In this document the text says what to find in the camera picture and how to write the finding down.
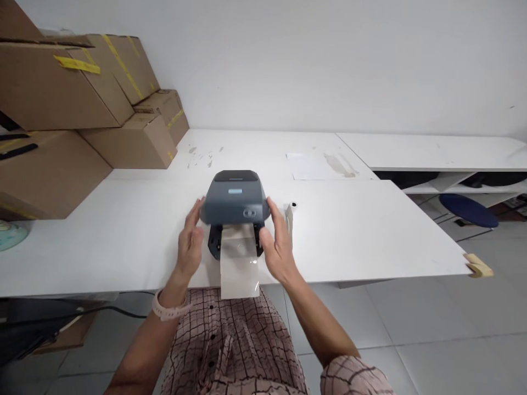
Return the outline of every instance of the white desk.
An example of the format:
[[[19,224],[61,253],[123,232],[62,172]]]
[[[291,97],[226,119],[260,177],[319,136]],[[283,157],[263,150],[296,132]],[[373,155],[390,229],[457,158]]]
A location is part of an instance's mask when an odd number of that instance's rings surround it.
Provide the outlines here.
[[[222,170],[253,170],[264,189],[273,181],[292,180],[293,168],[286,154],[317,157],[337,154],[355,170],[349,179],[378,179],[334,133],[243,132],[191,129],[177,146],[178,153],[167,170],[115,169],[108,179],[186,179],[198,177],[210,184]],[[346,179],[334,172],[331,179]]]
[[[67,219],[32,223],[24,242],[0,253],[0,296],[163,286],[185,215],[210,181],[103,181]],[[277,180],[264,187],[279,206],[298,203],[293,248],[308,282],[469,273],[462,248],[392,182]],[[270,218],[266,226],[274,231]],[[264,256],[259,270],[261,284],[274,282]],[[219,276],[204,243],[190,286],[219,286]]]
[[[337,135],[372,170],[527,171],[527,144],[508,137]]]

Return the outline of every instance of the hand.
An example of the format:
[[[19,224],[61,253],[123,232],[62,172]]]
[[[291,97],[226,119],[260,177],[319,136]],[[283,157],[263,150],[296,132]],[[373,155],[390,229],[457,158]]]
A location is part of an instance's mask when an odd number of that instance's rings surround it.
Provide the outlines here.
[[[185,219],[185,227],[178,239],[177,262],[173,275],[186,282],[194,275],[201,262],[201,242],[203,241],[203,229],[196,227],[199,220],[199,209],[205,197],[196,199],[194,207]]]
[[[273,240],[269,229],[263,227],[260,229],[260,242],[262,243],[265,253],[265,263],[267,264],[269,272],[283,284],[284,282],[292,281],[296,277],[299,277],[300,273],[296,268],[293,247],[291,246],[284,217],[270,197],[267,198],[267,203],[271,209],[276,241]]]

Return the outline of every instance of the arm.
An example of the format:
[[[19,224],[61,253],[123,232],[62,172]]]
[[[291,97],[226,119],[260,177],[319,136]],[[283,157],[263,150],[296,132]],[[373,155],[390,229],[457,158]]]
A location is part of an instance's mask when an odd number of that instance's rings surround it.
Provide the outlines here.
[[[159,303],[165,308],[184,303],[190,278],[201,262],[203,230],[197,228],[196,224],[202,203],[203,199],[196,201],[185,220],[185,228],[180,233],[176,267],[159,295]],[[105,394],[152,394],[178,324],[179,319],[161,322],[150,312],[126,351]]]
[[[291,298],[300,325],[318,360],[326,367],[339,356],[360,357],[347,333],[300,275],[284,217],[270,198],[267,202],[271,208],[276,240],[267,228],[260,230],[265,262]]]

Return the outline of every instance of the person's left hand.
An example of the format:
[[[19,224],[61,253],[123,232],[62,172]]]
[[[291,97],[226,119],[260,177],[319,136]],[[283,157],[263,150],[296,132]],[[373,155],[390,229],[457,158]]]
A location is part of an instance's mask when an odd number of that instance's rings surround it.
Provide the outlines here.
[[[203,241],[203,229],[196,227],[199,220],[199,209],[205,197],[196,199],[194,207],[185,219],[185,227],[178,239],[177,262],[174,268],[174,275],[184,281],[190,278],[198,270],[201,262],[201,242]]]

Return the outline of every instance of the stacked cardboard boxes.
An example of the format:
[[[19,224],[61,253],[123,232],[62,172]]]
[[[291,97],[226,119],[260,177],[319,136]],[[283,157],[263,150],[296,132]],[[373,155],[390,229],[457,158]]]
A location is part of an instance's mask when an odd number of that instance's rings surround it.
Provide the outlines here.
[[[167,168],[188,122],[137,37],[44,37],[0,2],[0,219],[65,218],[111,168]]]

